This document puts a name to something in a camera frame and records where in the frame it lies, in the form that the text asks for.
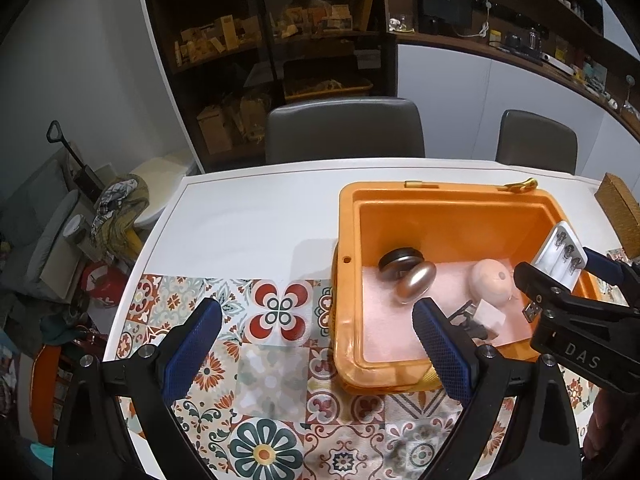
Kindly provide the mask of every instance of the gold hinge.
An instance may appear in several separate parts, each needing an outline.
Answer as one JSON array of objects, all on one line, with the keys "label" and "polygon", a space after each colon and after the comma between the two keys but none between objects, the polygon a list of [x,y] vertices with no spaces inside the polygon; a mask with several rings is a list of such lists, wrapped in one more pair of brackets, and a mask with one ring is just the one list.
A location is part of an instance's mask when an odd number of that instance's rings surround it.
[{"label": "gold hinge", "polygon": [[514,184],[505,184],[502,186],[505,191],[512,193],[526,193],[538,188],[538,181],[535,178],[529,178],[524,182],[515,182]]}]

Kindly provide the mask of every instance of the sofa cushion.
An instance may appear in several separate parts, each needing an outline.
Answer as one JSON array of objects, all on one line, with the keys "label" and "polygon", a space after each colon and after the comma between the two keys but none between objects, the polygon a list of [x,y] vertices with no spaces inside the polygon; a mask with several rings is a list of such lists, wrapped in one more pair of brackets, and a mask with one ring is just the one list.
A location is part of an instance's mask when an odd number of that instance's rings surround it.
[{"label": "sofa cushion", "polygon": [[26,192],[15,192],[0,212],[0,233],[14,248],[27,246],[40,238],[42,227]]},{"label": "sofa cushion", "polygon": [[44,229],[68,193],[62,168],[57,160],[50,160],[29,185],[29,199],[38,224]]},{"label": "sofa cushion", "polygon": [[16,247],[11,251],[11,257],[6,261],[4,270],[0,274],[0,288],[6,288],[20,294],[29,293],[29,287],[24,277],[27,274],[36,245],[37,241],[26,246]]},{"label": "sofa cushion", "polygon": [[58,234],[62,231],[66,220],[69,218],[69,214],[76,207],[79,198],[80,194],[77,189],[69,191],[60,201],[53,215],[51,215],[49,223],[47,223],[47,226],[44,228],[44,231],[36,243],[36,247],[31,255],[31,261],[23,277],[28,283],[37,283],[40,279],[42,269],[49,259],[51,248],[58,238]]}]

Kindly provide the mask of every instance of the white cable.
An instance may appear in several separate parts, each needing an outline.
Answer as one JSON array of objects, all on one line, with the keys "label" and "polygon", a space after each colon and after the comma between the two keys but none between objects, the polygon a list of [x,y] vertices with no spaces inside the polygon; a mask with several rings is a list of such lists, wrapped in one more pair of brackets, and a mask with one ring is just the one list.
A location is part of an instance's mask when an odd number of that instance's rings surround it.
[{"label": "white cable", "polygon": [[485,2],[484,5],[486,6],[486,21],[482,24],[482,28],[480,29],[480,32],[478,32],[477,34],[469,34],[469,35],[465,35],[465,34],[458,34],[457,30],[453,27],[453,31],[458,35],[459,38],[486,38],[486,34],[489,32],[489,9],[491,9],[492,5],[491,2]]}]

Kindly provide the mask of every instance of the human hand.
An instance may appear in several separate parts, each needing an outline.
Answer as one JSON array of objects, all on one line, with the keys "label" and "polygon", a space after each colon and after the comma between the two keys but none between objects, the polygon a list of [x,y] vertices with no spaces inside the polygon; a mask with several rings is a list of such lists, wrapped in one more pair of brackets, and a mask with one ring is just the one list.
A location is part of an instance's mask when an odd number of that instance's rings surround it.
[{"label": "human hand", "polygon": [[628,402],[619,394],[601,389],[593,403],[593,414],[582,448],[592,460],[607,445],[614,431],[621,431]]}]

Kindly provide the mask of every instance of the white cabinet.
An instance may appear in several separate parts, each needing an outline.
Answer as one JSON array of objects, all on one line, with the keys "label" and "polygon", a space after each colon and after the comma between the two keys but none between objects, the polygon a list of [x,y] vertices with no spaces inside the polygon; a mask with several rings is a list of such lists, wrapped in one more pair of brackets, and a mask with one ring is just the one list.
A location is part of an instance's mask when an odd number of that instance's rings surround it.
[{"label": "white cabinet", "polygon": [[591,150],[582,176],[600,180],[606,172],[619,176],[629,189],[634,189],[636,198],[640,192],[640,143],[628,130],[609,114],[605,114],[598,138]]},{"label": "white cabinet", "polygon": [[532,112],[571,128],[578,138],[577,174],[581,173],[589,158],[602,118],[608,115],[597,104],[550,79],[492,60],[484,112],[472,158],[495,160],[500,121],[506,110]]},{"label": "white cabinet", "polygon": [[398,45],[398,97],[420,110],[426,156],[472,158],[490,65],[463,52]]}]

